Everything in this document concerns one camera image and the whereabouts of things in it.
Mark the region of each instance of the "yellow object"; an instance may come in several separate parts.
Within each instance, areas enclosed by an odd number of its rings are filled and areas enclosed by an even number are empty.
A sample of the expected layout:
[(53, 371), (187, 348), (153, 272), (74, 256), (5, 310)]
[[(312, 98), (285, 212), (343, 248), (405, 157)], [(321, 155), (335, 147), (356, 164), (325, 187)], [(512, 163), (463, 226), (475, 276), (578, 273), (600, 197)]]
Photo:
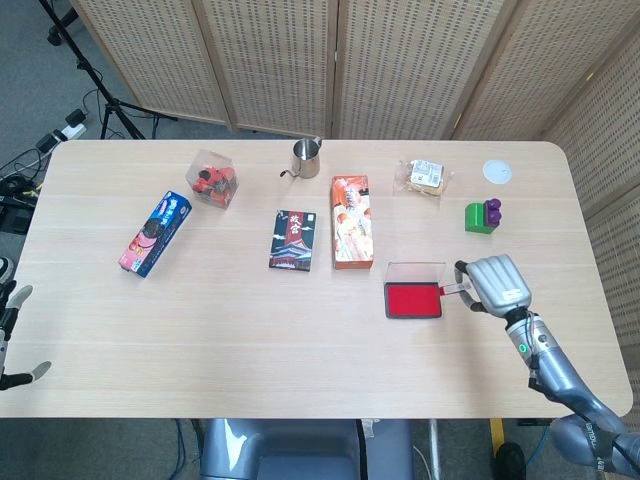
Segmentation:
[(489, 420), (491, 428), (491, 445), (493, 446), (493, 456), (496, 456), (498, 449), (504, 444), (504, 428), (501, 418), (492, 418)]

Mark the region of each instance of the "book cover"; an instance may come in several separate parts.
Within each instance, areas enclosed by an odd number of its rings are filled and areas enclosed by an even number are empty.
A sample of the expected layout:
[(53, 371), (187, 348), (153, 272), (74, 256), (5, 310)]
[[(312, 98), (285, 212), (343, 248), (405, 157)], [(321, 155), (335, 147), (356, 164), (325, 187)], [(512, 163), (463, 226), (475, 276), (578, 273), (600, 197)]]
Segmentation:
[(311, 270), (316, 214), (279, 210), (273, 229), (269, 267)]

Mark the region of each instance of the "toy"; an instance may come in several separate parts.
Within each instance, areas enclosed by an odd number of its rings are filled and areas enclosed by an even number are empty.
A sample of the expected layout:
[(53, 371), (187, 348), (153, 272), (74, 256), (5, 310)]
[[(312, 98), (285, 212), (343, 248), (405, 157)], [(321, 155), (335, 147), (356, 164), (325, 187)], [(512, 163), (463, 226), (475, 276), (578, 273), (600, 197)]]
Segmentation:
[(231, 159), (206, 150), (198, 152), (185, 177), (199, 200), (224, 209), (238, 189)]
[(235, 171), (231, 167), (217, 169), (206, 166), (198, 172), (198, 180), (191, 186), (194, 192), (218, 207), (227, 208), (238, 188)]
[(492, 198), (484, 203), (470, 203), (464, 209), (464, 229), (467, 232), (493, 232), (500, 225), (502, 202)]

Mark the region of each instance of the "wall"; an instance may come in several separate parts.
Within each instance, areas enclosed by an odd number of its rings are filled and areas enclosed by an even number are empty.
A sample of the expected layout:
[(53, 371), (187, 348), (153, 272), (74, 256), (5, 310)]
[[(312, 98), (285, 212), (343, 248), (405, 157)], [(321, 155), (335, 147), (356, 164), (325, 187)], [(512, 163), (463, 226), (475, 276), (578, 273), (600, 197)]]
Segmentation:
[(640, 430), (640, 33), (545, 135), (567, 154), (634, 392)]
[(454, 138), (536, 138), (639, 12), (638, 0), (519, 2)]

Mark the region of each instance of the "cardboard box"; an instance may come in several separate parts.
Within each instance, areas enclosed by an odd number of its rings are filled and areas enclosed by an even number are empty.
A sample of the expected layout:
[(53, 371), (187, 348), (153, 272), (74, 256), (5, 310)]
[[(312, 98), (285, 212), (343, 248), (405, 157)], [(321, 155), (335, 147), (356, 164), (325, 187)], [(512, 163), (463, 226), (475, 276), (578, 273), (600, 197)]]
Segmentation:
[(120, 266), (146, 277), (190, 211), (186, 198), (168, 191), (118, 260)]
[(366, 175), (333, 177), (331, 216), (334, 267), (371, 268), (373, 236)]

